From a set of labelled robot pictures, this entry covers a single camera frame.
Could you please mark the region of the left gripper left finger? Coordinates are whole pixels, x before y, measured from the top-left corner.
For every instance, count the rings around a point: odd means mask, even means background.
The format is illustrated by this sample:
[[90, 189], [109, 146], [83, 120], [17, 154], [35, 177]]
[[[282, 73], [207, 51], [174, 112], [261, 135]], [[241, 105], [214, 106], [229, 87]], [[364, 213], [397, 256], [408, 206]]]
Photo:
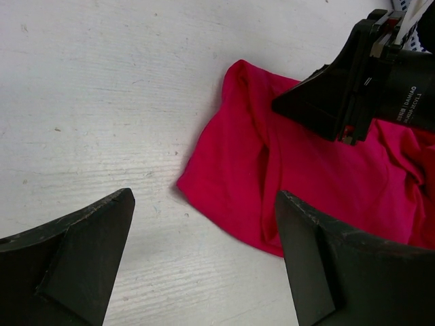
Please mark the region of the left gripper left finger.
[[129, 188], [1, 239], [2, 325], [102, 325], [133, 219]]

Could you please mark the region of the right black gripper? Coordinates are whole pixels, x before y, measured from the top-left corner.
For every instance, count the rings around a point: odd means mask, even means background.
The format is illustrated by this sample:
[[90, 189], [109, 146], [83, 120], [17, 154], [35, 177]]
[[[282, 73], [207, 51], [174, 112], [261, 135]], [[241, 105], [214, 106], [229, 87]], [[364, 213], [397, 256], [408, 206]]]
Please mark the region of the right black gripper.
[[[396, 45], [404, 12], [374, 10], [375, 29], [360, 65], [362, 97], [346, 119], [346, 142], [364, 141], [374, 119], [434, 132], [434, 54]], [[328, 141], [343, 129], [350, 99], [351, 65], [333, 62], [274, 98], [273, 112]]]

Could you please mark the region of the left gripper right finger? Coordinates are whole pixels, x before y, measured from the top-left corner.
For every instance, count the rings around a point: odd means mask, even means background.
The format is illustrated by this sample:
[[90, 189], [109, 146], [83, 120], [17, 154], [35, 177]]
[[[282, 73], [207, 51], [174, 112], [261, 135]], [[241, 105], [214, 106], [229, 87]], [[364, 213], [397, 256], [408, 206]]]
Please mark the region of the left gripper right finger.
[[300, 325], [433, 325], [434, 252], [386, 240], [281, 191], [275, 216]]

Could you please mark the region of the pink t shirt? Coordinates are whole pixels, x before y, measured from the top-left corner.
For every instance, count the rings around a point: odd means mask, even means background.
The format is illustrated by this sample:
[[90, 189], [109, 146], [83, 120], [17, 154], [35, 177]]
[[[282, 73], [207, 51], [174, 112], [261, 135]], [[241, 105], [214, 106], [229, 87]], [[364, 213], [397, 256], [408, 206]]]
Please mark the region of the pink t shirt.
[[434, 248], [434, 136], [377, 120], [364, 142], [329, 142], [271, 110], [296, 85], [245, 60], [226, 72], [222, 102], [177, 187], [238, 240], [282, 256], [275, 197], [288, 191], [353, 227]]

